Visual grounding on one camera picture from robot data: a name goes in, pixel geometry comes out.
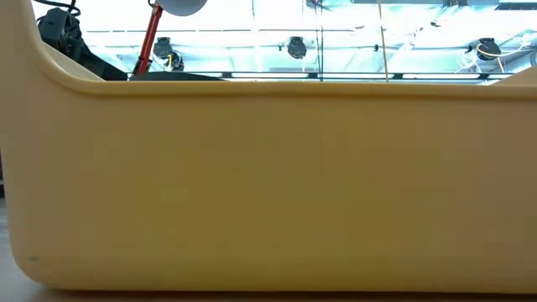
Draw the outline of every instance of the plastic bin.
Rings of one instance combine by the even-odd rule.
[[[89,81],[29,0],[0,25],[9,232],[42,284],[537,292],[536,86]]]

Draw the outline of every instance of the white lamp shade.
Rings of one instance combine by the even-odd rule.
[[[197,13],[207,0],[156,0],[160,7],[175,16],[190,16]]]

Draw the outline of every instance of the ceiling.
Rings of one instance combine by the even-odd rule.
[[[537,0],[515,1],[459,0],[467,4],[459,6],[453,0],[384,0],[381,22],[375,0],[325,0],[327,10],[310,8],[306,0],[208,0],[193,16],[165,13],[157,36],[170,37],[185,71],[198,73],[322,70],[326,78],[373,73],[382,80],[385,50],[389,74],[512,74],[534,65],[537,47]],[[79,0],[77,7],[91,50],[132,71],[151,14],[147,1]],[[34,9],[40,16],[50,7],[36,3]],[[303,60],[287,54],[292,36],[304,38]],[[498,60],[479,60],[475,50],[465,54],[480,38],[495,38],[501,67]],[[157,62],[152,69],[162,67]]]

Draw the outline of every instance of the wooden floor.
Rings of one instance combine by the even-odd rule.
[[[0,302],[512,302],[537,301],[537,296],[479,294],[380,294],[380,293],[87,293],[45,289],[18,269],[8,240],[5,200],[0,199]]]

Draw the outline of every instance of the red pole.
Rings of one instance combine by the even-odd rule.
[[[149,69],[149,57],[151,56],[151,50],[153,49],[154,37],[157,35],[157,29],[159,28],[160,17],[162,17],[163,9],[155,3],[153,6],[153,12],[151,13],[151,20],[149,21],[148,31],[145,33],[145,39],[142,44],[142,52],[138,58],[139,66],[134,71],[136,75],[142,75]]]

